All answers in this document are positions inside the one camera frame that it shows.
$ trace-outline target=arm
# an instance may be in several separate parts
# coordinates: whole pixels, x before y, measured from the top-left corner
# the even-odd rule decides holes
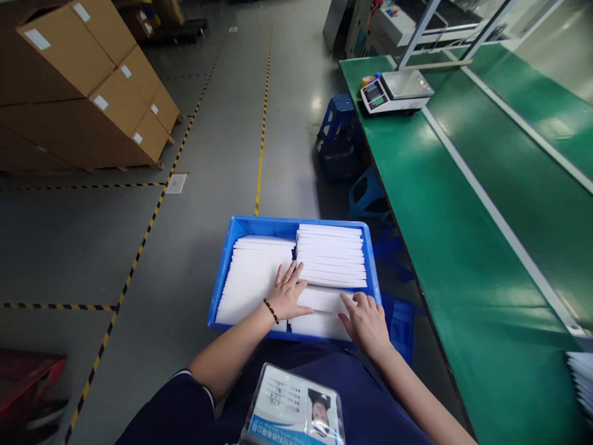
[[[282,265],[278,267],[268,302],[279,320],[314,312],[307,307],[297,307],[298,297],[307,286],[306,281],[297,284],[304,266],[300,263],[297,268],[297,262],[293,261],[286,275],[282,274]],[[215,405],[233,385],[274,323],[274,316],[262,302],[251,315],[218,337],[191,361],[189,369],[194,379],[210,390]]]
[[[354,295],[356,305],[346,295],[340,296],[350,316],[339,314],[348,335],[369,357],[390,392],[418,426],[439,445],[475,445],[474,439],[395,350],[389,341],[383,307],[362,292]]]

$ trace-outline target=digital scale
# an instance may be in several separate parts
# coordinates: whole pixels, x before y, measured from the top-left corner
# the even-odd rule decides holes
[[[360,90],[368,113],[416,112],[431,98],[434,90],[418,70],[382,73]]]

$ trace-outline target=beaded bracelet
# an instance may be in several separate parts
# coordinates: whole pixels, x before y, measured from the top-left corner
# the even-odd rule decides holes
[[[266,304],[267,308],[270,309],[270,312],[272,313],[272,315],[274,315],[276,324],[280,324],[280,320],[278,320],[278,316],[276,315],[276,312],[274,312],[274,309],[272,309],[272,305],[270,304],[270,302],[267,299],[264,299],[264,303]]]

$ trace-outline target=woman's right hand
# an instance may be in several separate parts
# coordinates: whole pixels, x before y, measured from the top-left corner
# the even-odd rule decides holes
[[[386,351],[394,350],[389,341],[383,306],[364,292],[354,294],[356,304],[345,294],[340,294],[340,297],[350,317],[343,313],[338,316],[352,341],[367,357],[378,360]]]

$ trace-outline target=stack of white foam sheets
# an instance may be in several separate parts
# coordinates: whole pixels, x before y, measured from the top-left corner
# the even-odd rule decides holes
[[[590,352],[567,352],[566,354],[578,401],[586,413],[587,423],[593,427],[593,354]]]
[[[316,312],[290,320],[293,334],[351,341],[342,320],[336,313]]]
[[[298,298],[298,305],[310,307],[315,313],[292,318],[292,333],[350,341],[342,320],[338,317],[340,312],[348,314],[340,298],[341,292],[349,299],[354,297],[354,293],[348,290],[307,285]]]
[[[296,260],[305,263],[300,278],[326,287],[367,287],[361,229],[300,224]]]
[[[233,246],[229,272],[216,312],[216,323],[239,323],[270,294],[278,272],[292,262],[294,240],[249,235]],[[272,330],[286,332],[287,322],[274,324]]]

